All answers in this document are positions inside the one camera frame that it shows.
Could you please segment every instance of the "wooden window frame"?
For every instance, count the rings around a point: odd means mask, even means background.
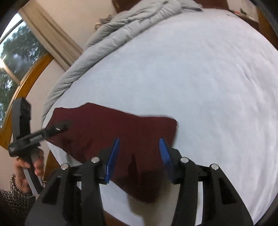
[[[53,56],[49,53],[45,54],[41,59],[39,59],[26,73],[26,75],[21,80],[20,86],[17,87],[11,102],[8,106],[6,111],[3,126],[0,130],[0,145],[5,149],[8,149],[8,145],[11,141],[12,137],[12,118],[11,118],[11,108],[12,103],[15,99],[24,97],[26,98],[28,93],[30,92],[31,88],[35,84],[38,77],[41,73],[46,69],[46,67],[50,64],[53,60]]]

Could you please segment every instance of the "human hand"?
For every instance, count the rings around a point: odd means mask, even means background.
[[[44,157],[43,151],[40,149],[39,156],[41,156],[37,161],[34,162],[35,174],[39,177],[43,177],[44,174]],[[29,169],[31,166],[29,163],[25,162],[22,158],[17,158],[14,161],[14,170],[16,174],[16,185],[24,193],[30,192],[31,188],[28,185],[28,181],[24,175],[23,169]]]

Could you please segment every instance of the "window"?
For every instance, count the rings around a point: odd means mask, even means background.
[[[12,97],[22,79],[47,51],[35,38],[19,14],[8,24],[0,38],[0,128]]]

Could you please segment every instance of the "blue gripper pad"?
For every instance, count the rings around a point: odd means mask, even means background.
[[[167,175],[168,175],[168,177],[170,178],[170,180],[173,183],[174,180],[175,180],[174,165],[172,163],[172,159],[170,157],[169,150],[168,150],[167,145],[165,144],[163,138],[161,138],[159,140],[159,150],[160,150],[160,154],[161,154],[161,158],[162,158],[163,164],[164,164],[164,166],[166,168]]]
[[[119,140],[119,138],[117,138],[117,140],[115,141],[114,146],[112,148],[112,152],[109,156],[107,164],[106,164],[106,176],[104,178],[104,181],[106,183],[109,183],[109,181],[113,175],[119,151],[120,151],[120,140]]]

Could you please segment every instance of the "tree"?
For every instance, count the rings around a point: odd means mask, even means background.
[[[47,52],[41,43],[36,39],[27,25],[20,26],[3,43],[1,58],[5,64],[21,81],[30,67]],[[17,84],[0,70],[0,127],[5,117],[5,112],[10,104],[12,96],[17,88]]]
[[[10,104],[17,84],[3,70],[0,71],[0,127]]]

